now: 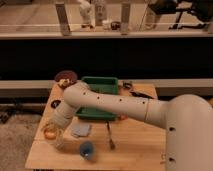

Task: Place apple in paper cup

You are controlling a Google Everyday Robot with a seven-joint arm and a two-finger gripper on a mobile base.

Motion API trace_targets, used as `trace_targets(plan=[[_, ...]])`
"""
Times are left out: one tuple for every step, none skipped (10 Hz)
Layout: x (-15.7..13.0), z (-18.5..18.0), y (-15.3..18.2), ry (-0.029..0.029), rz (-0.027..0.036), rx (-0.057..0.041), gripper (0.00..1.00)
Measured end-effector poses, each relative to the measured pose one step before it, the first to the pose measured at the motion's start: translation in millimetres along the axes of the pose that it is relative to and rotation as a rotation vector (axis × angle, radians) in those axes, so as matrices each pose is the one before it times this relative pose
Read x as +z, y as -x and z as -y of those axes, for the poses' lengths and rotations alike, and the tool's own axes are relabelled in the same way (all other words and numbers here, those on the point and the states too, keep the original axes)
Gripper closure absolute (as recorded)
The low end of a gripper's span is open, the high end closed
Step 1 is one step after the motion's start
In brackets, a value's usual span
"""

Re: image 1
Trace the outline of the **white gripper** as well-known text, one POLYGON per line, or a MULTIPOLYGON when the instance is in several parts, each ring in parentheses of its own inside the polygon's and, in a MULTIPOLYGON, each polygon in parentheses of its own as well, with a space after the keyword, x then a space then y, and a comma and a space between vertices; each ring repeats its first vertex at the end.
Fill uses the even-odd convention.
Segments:
POLYGON ((64 147, 64 139, 63 139, 64 130, 57 124, 51 122, 47 122, 42 127, 41 131, 43 133, 43 136, 45 130, 53 131, 56 134, 56 138, 53 140, 48 140, 44 137, 45 141, 49 143, 51 146, 53 146, 55 149, 61 150, 64 147))

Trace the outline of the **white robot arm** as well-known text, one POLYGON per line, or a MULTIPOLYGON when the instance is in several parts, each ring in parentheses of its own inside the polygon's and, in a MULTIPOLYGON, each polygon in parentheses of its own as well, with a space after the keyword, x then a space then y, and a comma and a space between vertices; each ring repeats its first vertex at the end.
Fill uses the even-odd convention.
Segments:
POLYGON ((43 127, 45 139, 62 145, 64 130, 77 111, 95 108, 124 114, 166 131, 166 171, 213 171, 213 107, 185 94, 170 101, 94 92, 83 81, 63 91, 62 101, 43 127))

